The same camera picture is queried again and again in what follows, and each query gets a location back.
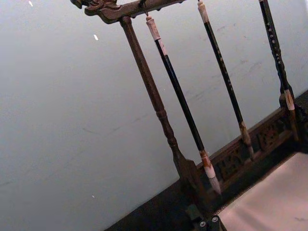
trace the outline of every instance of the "light blue wall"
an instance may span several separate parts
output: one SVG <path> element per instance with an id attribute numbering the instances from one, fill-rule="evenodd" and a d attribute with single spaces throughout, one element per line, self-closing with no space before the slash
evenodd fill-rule
<path id="1" fill-rule="evenodd" d="M 0 2 L 0 230 L 98 231 L 178 179 L 172 154 L 121 26 L 69 0 L 32 3 Z M 259 3 L 205 3 L 251 127 L 279 106 Z M 298 96 L 308 88 L 308 3 L 269 3 Z M 197 1 L 151 15 L 213 153 L 240 133 Z M 180 149 L 199 163 L 145 16 L 133 25 Z"/>

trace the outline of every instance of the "carved wooden top bar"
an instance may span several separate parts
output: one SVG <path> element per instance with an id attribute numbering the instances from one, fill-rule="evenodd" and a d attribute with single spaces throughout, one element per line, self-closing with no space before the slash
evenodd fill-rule
<path id="1" fill-rule="evenodd" d="M 115 23 L 124 16 L 134 18 L 143 14 L 144 10 L 147 12 L 160 10 L 163 7 L 183 1 L 185 0 L 147 0 L 145 7 L 140 7 L 140 0 L 123 5 L 117 5 L 116 0 L 71 0 L 80 9 L 83 5 L 87 6 L 85 9 L 86 15 L 98 15 L 107 24 Z"/>

